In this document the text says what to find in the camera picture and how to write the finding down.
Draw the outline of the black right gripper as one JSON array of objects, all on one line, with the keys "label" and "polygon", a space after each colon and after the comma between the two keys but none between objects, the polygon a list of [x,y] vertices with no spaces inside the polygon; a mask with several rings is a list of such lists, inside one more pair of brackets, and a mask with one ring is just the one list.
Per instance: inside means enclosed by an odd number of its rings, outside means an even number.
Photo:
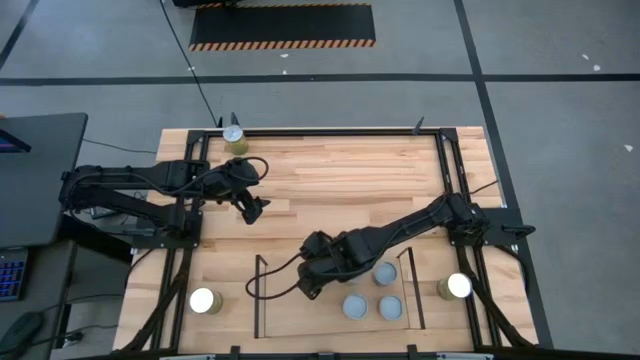
[{"label": "black right gripper", "polygon": [[345,243],[345,234],[330,237],[323,231],[314,231],[303,241],[299,249],[303,262],[299,265],[297,288],[309,300],[315,300],[325,284],[353,278],[344,251]]}]

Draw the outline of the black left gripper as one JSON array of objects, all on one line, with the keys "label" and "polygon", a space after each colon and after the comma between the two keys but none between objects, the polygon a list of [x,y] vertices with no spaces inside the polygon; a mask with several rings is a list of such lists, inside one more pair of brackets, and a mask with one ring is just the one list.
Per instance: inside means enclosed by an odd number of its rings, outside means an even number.
[{"label": "black left gripper", "polygon": [[270,200],[253,197],[249,192],[249,188],[258,185],[259,181],[260,175],[248,160],[233,158],[212,169],[212,198],[234,200],[245,223],[254,224],[263,209],[271,204]]}]

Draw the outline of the short blue grey can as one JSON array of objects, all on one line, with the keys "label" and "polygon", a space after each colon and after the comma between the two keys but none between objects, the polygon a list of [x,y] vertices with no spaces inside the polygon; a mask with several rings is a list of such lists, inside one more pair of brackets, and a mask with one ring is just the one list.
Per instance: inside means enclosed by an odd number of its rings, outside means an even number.
[{"label": "short blue grey can", "polygon": [[342,303],[342,312],[351,320],[362,320],[368,313],[368,301],[360,294],[349,294]]},{"label": "short blue grey can", "polygon": [[391,262],[383,262],[373,272],[373,281],[377,286],[393,285],[398,277],[398,270]]}]

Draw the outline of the tall olive green label can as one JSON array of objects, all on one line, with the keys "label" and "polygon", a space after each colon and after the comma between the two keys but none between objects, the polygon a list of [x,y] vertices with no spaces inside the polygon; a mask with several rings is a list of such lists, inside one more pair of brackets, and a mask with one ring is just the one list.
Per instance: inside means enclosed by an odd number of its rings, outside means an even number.
[{"label": "tall olive green label can", "polygon": [[225,150],[233,155],[243,155],[249,150],[243,129],[239,125],[225,127],[222,132]]}]

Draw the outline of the short green label can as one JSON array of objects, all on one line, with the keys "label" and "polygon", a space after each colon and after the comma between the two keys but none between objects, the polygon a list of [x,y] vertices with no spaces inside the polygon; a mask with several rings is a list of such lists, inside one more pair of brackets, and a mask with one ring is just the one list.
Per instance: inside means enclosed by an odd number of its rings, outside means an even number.
[{"label": "short green label can", "polygon": [[383,296],[379,300],[378,310],[387,321],[399,320],[403,315],[403,303],[397,296]]}]

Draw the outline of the tall can bright lid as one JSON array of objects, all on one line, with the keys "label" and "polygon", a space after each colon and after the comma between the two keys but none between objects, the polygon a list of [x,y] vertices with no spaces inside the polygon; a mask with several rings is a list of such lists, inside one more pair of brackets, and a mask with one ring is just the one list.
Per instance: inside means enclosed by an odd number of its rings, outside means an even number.
[{"label": "tall can bright lid", "polygon": [[464,299],[472,293],[472,283],[465,274],[453,273],[437,282],[436,291],[446,301]]},{"label": "tall can bright lid", "polygon": [[197,314],[217,314],[223,303],[224,298],[219,292],[204,287],[194,290],[189,298],[189,307]]}]

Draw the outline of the black hazard striped floor mat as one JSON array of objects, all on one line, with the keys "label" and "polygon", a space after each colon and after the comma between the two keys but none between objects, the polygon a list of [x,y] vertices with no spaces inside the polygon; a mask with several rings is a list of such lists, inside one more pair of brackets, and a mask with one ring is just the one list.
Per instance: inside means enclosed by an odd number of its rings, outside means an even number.
[{"label": "black hazard striped floor mat", "polygon": [[241,5],[196,8],[191,52],[365,48],[376,44],[366,3]]}]

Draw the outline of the black equipment base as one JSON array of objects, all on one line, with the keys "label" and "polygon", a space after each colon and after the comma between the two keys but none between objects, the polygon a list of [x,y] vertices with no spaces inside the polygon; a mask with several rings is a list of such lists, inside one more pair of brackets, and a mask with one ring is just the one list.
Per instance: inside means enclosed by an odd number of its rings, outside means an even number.
[{"label": "black equipment base", "polygon": [[171,0],[177,7],[207,7],[209,5],[222,6],[222,7],[237,7],[237,5],[244,0]]}]

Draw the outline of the dark grey side table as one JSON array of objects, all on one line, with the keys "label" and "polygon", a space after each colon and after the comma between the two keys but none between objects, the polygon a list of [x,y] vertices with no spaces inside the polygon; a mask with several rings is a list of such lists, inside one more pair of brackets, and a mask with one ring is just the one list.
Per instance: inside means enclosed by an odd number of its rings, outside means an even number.
[{"label": "dark grey side table", "polygon": [[66,298],[69,275],[75,262],[76,247],[64,241],[30,251],[26,289],[20,301],[0,302],[0,338],[27,312],[42,312],[44,322],[34,341],[58,334],[60,303]]}]

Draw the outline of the blue lit laptop screen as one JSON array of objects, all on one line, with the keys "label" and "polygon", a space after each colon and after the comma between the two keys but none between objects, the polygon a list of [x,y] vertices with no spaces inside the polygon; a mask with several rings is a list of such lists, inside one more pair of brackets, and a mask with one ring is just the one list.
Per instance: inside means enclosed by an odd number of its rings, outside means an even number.
[{"label": "blue lit laptop screen", "polygon": [[31,149],[29,144],[0,129],[0,153],[28,153]]}]

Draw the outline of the backlit keyboard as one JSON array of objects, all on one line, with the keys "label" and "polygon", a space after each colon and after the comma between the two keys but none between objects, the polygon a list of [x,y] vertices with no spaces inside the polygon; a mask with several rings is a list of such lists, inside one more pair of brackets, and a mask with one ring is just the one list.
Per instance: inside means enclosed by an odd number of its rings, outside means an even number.
[{"label": "backlit keyboard", "polygon": [[26,288],[29,250],[0,250],[0,302],[18,301]]}]

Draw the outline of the black computer mouse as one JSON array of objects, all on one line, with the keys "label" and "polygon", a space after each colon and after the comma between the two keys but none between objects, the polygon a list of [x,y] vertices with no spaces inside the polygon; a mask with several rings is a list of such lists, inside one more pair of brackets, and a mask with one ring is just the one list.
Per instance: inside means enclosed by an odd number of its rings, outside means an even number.
[{"label": "black computer mouse", "polygon": [[44,324],[44,315],[27,312],[21,315],[0,337],[0,356],[14,355],[29,346]]}]

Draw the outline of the black aluminium table frame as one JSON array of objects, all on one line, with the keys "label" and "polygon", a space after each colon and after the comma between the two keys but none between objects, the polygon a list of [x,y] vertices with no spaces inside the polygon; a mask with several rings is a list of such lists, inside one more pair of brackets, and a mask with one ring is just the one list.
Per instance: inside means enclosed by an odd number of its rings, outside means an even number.
[{"label": "black aluminium table frame", "polygon": [[466,302],[443,300],[436,291],[437,282],[458,269],[457,254],[442,229],[388,252],[413,249],[423,330],[256,338],[250,285],[258,279],[258,255],[271,267],[265,276],[292,264],[297,268],[296,252],[311,232],[337,234],[382,226],[421,209],[446,190],[458,190],[460,177],[466,178],[476,203],[502,206],[481,128],[427,129],[419,136],[402,128],[271,129],[250,134],[248,143],[264,173],[253,193],[271,204],[252,225],[227,205],[204,207],[202,239],[191,261],[188,289],[217,291],[224,304],[214,315],[185,311],[180,353],[222,357],[238,345],[244,358],[282,354],[343,360],[349,354],[367,359],[407,356],[409,344],[415,344],[418,353],[472,349]]}]

